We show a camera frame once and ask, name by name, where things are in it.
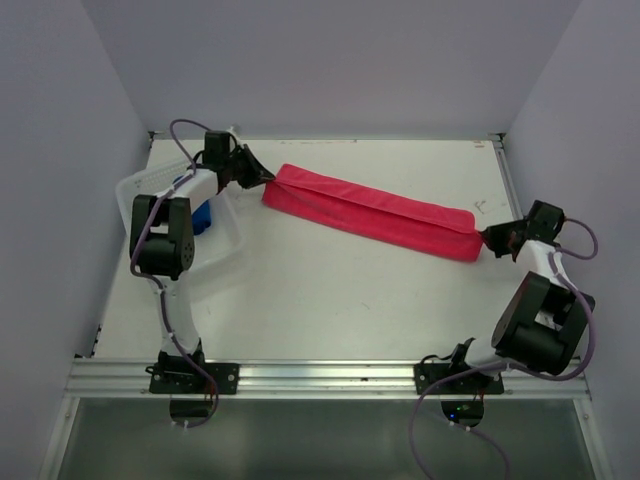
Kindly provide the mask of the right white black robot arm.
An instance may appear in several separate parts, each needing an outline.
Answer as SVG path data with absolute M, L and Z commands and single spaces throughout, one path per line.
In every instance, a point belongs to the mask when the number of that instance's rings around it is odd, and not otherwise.
M 445 379 L 451 389 L 468 392 L 481 380 L 506 369 L 534 377 L 568 380 L 586 368 L 595 350 L 595 300 L 568 278 L 565 255 L 593 259 L 599 249 L 595 233 L 581 221 L 592 252 L 578 254 L 557 241 L 573 220 L 550 203 L 534 201 L 523 218 L 485 228 L 484 245 L 498 259 L 510 257 L 524 278 L 501 314 L 491 336 L 470 338 L 456 346 Z

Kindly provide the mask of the blue towel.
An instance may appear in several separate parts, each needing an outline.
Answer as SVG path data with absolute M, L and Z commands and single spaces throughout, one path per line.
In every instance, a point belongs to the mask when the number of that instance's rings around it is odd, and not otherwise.
M 210 199 L 218 193 L 216 176 L 208 171 L 195 175 L 185 174 L 176 177 L 172 184 L 174 186 L 173 198 L 189 200 L 194 234 L 204 233 L 212 226 Z

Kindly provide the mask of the pink towel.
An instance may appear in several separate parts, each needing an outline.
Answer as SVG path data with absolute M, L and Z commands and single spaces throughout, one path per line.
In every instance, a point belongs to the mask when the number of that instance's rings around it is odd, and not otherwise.
M 350 234 L 449 260 L 473 263 L 483 242 L 474 215 L 286 164 L 263 203 Z

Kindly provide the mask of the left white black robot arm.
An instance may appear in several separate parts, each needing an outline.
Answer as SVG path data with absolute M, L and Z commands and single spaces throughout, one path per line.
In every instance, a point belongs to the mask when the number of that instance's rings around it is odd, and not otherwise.
M 232 182 L 251 189 L 275 176 L 229 130 L 207 130 L 203 148 L 187 160 L 166 188 L 133 199 L 129 269 L 152 286 L 157 299 L 162 343 L 153 373 L 172 375 L 175 384 L 193 393 L 208 379 L 188 293 L 187 274 L 196 257 L 193 213 Z

